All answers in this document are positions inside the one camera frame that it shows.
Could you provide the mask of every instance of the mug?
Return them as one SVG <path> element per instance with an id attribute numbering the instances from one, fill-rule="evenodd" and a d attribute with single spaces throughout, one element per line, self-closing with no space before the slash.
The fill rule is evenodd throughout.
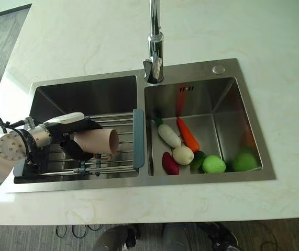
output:
<path id="1" fill-rule="evenodd" d="M 87 153 L 92 153 L 97 160 L 110 160 L 116 154 L 119 147 L 119 136 L 114 129 L 95 129 L 78 132 L 74 141 Z M 108 158 L 100 158 L 98 154 L 109 155 Z"/>

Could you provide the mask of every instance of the white radish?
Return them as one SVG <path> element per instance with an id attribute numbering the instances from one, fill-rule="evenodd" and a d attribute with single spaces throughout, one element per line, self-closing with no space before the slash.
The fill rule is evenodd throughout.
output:
<path id="1" fill-rule="evenodd" d="M 158 134 L 161 138 L 172 148 L 176 148 L 182 145 L 181 139 L 177 134 L 166 124 L 161 124 L 158 127 Z"/>
<path id="2" fill-rule="evenodd" d="M 174 160 L 182 166 L 186 166 L 191 163 L 194 158 L 192 150 L 187 146 L 180 146 L 172 151 L 172 157 Z"/>

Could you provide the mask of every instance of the carrot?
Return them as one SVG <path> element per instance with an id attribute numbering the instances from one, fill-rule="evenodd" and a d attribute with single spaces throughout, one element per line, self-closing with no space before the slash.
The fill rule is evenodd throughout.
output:
<path id="1" fill-rule="evenodd" d="M 189 128 L 185 125 L 184 121 L 180 118 L 177 118 L 177 125 L 180 129 L 182 138 L 187 147 L 189 147 L 194 153 L 199 151 L 200 145 L 196 141 L 195 137 L 193 137 Z"/>
<path id="2" fill-rule="evenodd" d="M 162 166 L 169 175 L 178 175 L 180 173 L 179 165 L 168 152 L 165 152 L 162 156 Z"/>

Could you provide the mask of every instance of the double sink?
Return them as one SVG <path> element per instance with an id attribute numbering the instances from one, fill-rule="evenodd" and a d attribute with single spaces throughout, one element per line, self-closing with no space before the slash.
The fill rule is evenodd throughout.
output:
<path id="1" fill-rule="evenodd" d="M 31 117 L 44 122 L 66 113 L 82 112 L 103 127 L 118 131 L 119 151 L 109 162 L 92 160 L 86 163 L 85 167 L 91 169 L 90 175 L 68 175 L 81 163 L 52 145 L 48 162 L 41 165 L 43 172 L 40 174 L 25 175 L 22 167 L 14 169 L 15 178 L 9 192 L 275 178 L 236 59 L 165 66 L 164 80 L 160 84 L 147 83 L 143 70 L 135 70 L 38 82 L 33 83 L 31 90 Z M 137 117 L 137 123 L 134 111 L 143 113 L 140 121 Z M 227 172 L 203 174 L 190 170 L 189 166 L 181 166 L 179 175 L 167 175 L 161 163 L 162 154 L 171 149 L 158 136 L 155 117 L 161 117 L 177 134 L 176 117 L 181 117 L 201 150 L 207 155 L 220 156 L 227 164 Z M 235 156 L 250 145 L 254 146 L 259 168 L 230 172 Z"/>

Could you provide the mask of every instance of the rack handle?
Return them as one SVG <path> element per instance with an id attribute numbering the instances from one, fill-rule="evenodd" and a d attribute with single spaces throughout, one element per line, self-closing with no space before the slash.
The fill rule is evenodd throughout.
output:
<path id="1" fill-rule="evenodd" d="M 141 109 L 133 110 L 133 168 L 139 172 L 139 168 L 145 164 L 144 141 L 144 115 Z"/>

